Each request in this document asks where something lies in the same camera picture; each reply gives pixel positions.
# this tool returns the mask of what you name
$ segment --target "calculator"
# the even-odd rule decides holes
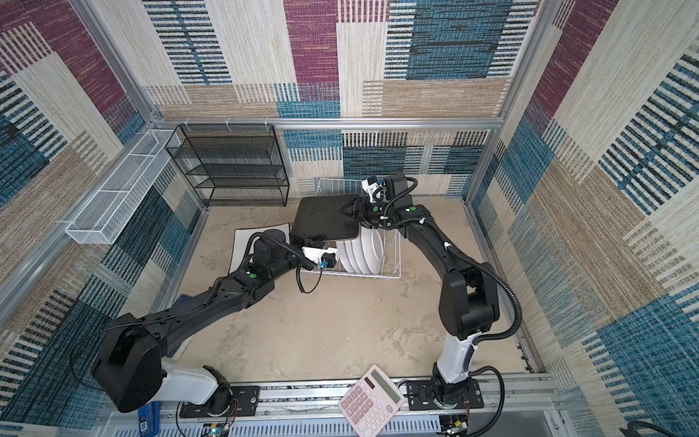
[[[340,411],[360,437],[374,437],[403,402],[401,391],[386,373],[371,366],[340,400]]]

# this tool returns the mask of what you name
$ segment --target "black wire shelf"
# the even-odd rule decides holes
[[[289,177],[274,127],[181,124],[167,151],[207,206],[286,206]]]

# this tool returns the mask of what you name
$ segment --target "white wire basket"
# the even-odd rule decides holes
[[[351,194],[361,192],[361,179],[337,179],[319,178],[315,190],[316,196],[337,196],[339,194]],[[401,277],[401,235],[397,230],[380,231],[384,248],[384,260],[381,271],[377,275],[365,273],[350,273],[338,260],[333,268],[323,270],[324,275],[356,276],[358,278],[399,279]],[[329,243],[331,247],[337,247],[335,243]],[[319,270],[307,271],[318,274]]]
[[[144,135],[66,228],[78,244],[114,244],[170,156],[165,143],[179,141],[171,130]]]

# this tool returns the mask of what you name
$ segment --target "stack of plates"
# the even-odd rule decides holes
[[[384,263],[384,246],[379,230],[360,229],[358,238],[338,241],[340,263],[348,273],[379,275]]]

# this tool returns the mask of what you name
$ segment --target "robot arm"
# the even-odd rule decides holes
[[[490,330],[500,316],[497,284],[482,272],[484,268],[490,269],[490,265],[476,263],[461,251],[450,248],[451,242],[439,230],[429,211],[422,205],[412,205],[404,176],[373,178],[372,186],[370,196],[358,196],[348,209],[357,222],[367,227],[398,229],[425,254],[442,278],[439,314],[449,335],[435,365],[433,385],[439,402],[452,403],[460,399],[459,383],[468,377],[475,339]],[[245,257],[236,271],[216,279],[204,293],[140,319],[129,313],[113,321],[94,360],[92,375],[119,411],[132,411],[154,400],[200,404],[207,396],[213,399],[216,390],[227,394],[225,379],[214,369],[205,368],[201,374],[187,376],[207,380],[211,389],[205,390],[199,398],[171,399],[175,395],[166,389],[167,382],[180,370],[164,357],[197,331],[260,301],[274,289],[274,279],[293,269],[297,270],[298,279],[299,268],[310,270],[317,266],[304,256],[302,246],[310,245],[307,238],[292,235],[292,242],[296,243],[287,245],[284,235],[277,232],[270,230],[253,235],[245,251],[248,253],[253,240],[260,237],[254,242],[252,262],[249,256]],[[313,244],[318,248],[322,243],[320,240]]]

